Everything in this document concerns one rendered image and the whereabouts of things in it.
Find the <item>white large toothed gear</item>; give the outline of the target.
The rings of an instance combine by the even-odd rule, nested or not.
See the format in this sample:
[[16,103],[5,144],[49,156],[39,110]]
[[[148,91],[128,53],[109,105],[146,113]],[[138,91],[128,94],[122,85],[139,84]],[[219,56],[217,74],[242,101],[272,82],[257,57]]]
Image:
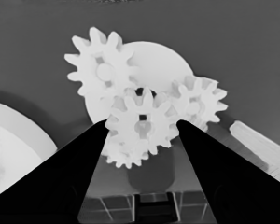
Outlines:
[[[129,65],[128,61],[135,51],[124,47],[117,32],[105,36],[96,27],[91,27],[89,37],[90,39],[84,39],[74,35],[72,42],[79,54],[64,54],[64,59],[77,68],[75,72],[67,75],[70,80],[82,83],[77,93],[81,96],[89,92],[93,92],[95,96],[121,95],[126,88],[134,87],[130,77],[137,75],[139,69],[136,65]],[[99,68],[103,65],[111,67],[111,87],[107,87],[105,81],[99,77]]]

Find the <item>white small toothed gear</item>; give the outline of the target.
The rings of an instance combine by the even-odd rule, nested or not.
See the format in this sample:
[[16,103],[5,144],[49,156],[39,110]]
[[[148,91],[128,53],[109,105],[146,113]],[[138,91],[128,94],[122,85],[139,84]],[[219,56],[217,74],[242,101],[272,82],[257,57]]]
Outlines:
[[139,138],[119,138],[108,136],[105,140],[101,155],[107,163],[115,163],[117,168],[125,166],[131,169],[135,164],[141,166],[148,159],[149,142]]

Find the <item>white round carrier with pins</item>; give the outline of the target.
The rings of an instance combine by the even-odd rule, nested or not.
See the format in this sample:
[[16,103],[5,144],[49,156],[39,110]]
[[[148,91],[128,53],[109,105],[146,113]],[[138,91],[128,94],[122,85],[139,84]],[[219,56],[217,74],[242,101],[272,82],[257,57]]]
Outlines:
[[[186,76],[192,76],[193,72],[187,62],[174,50],[161,44],[136,41],[125,44],[126,49],[133,49],[134,56],[128,61],[129,65],[136,65],[138,74],[131,76],[130,80],[134,87],[126,88],[121,95],[95,96],[93,92],[85,95],[85,105],[91,121],[96,123],[107,119],[110,115],[110,108],[117,96],[122,96],[128,89],[135,90],[139,87],[149,87],[156,92],[168,91],[173,81],[183,81]],[[99,68],[99,77],[105,81],[107,87],[111,87],[109,65]]]

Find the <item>white thin T-shaped piece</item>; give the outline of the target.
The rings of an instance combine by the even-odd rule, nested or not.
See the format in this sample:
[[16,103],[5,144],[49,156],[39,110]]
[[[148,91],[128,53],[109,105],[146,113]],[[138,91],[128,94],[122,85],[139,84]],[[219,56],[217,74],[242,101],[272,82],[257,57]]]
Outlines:
[[280,182],[280,146],[261,133],[236,120],[230,126],[233,137],[268,164],[266,173]]

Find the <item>white large thick disc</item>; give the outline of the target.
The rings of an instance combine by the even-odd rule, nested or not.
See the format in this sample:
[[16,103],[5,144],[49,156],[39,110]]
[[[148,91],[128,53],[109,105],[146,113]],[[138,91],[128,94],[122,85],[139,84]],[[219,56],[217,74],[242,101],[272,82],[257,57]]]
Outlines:
[[57,151],[34,121],[0,103],[0,194]]

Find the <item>white medium toothed gear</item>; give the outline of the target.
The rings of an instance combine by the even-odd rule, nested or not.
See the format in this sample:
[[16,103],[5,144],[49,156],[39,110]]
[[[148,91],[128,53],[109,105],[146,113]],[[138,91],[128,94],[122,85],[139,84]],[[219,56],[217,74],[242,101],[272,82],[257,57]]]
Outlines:
[[183,83],[178,83],[178,96],[171,98],[178,118],[203,132],[208,130],[209,122],[219,123],[217,112],[225,111],[228,106],[221,102],[227,92],[217,84],[217,81],[205,77],[185,77]]
[[110,118],[105,126],[119,138],[139,138],[149,142],[152,155],[158,153],[157,146],[170,147],[170,140],[179,135],[176,128],[176,112],[170,102],[155,105],[151,91],[145,91],[138,102],[135,97],[123,97],[125,109],[112,106]]

